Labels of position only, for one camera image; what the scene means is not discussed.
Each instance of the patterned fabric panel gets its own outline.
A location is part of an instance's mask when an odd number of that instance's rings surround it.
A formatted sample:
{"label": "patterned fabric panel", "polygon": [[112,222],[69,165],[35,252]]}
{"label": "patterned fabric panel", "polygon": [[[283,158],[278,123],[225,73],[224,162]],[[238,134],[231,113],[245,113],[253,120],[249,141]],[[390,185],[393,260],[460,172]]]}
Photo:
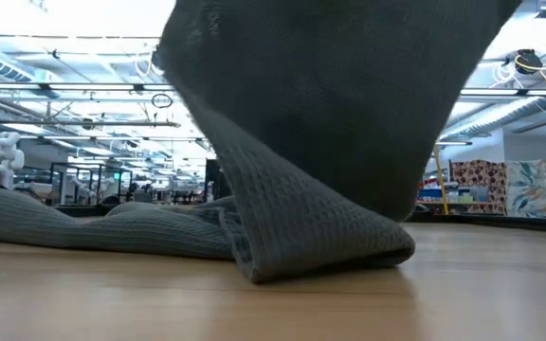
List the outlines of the patterned fabric panel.
{"label": "patterned fabric panel", "polygon": [[546,218],[546,161],[508,161],[507,213]]}
{"label": "patterned fabric panel", "polygon": [[494,205],[471,206],[471,214],[506,214],[506,168],[504,163],[483,160],[452,162],[452,181],[460,187],[485,186],[490,190],[489,201]]}

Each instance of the wooden floor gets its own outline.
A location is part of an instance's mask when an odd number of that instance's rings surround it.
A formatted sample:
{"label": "wooden floor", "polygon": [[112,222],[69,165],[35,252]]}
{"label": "wooden floor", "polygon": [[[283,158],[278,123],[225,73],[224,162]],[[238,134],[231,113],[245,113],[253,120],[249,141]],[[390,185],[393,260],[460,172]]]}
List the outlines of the wooden floor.
{"label": "wooden floor", "polygon": [[407,230],[397,269],[268,286],[230,262],[0,243],[0,340],[546,340],[546,233]]}

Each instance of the yellow pole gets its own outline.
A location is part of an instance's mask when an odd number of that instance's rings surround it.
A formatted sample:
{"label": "yellow pole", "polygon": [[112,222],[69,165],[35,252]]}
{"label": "yellow pole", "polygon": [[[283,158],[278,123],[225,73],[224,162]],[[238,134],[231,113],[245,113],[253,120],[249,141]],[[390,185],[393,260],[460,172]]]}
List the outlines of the yellow pole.
{"label": "yellow pole", "polygon": [[440,168],[440,147],[438,145],[435,145],[435,148],[433,149],[433,154],[435,156],[435,165],[437,166],[437,178],[439,179],[440,187],[442,188],[442,203],[444,203],[444,214],[448,215],[446,187],[444,186],[444,175],[442,174],[442,169]]}

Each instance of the gray towel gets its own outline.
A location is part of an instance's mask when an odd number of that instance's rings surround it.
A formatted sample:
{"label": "gray towel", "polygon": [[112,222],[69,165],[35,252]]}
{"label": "gray towel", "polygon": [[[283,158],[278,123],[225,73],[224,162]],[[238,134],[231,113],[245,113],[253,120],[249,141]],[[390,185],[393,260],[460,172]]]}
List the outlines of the gray towel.
{"label": "gray towel", "polygon": [[79,224],[0,190],[0,239],[235,259],[253,282],[391,266],[437,134],[518,0],[179,0],[160,55],[234,204]]}

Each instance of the desk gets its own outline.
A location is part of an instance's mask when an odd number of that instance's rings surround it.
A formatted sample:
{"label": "desk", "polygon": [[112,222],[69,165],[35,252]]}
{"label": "desk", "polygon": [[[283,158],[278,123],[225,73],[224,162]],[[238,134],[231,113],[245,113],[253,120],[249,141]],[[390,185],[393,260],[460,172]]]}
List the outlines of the desk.
{"label": "desk", "polygon": [[0,340],[546,340],[546,233],[408,224],[396,269],[265,286],[232,262],[0,243]]}

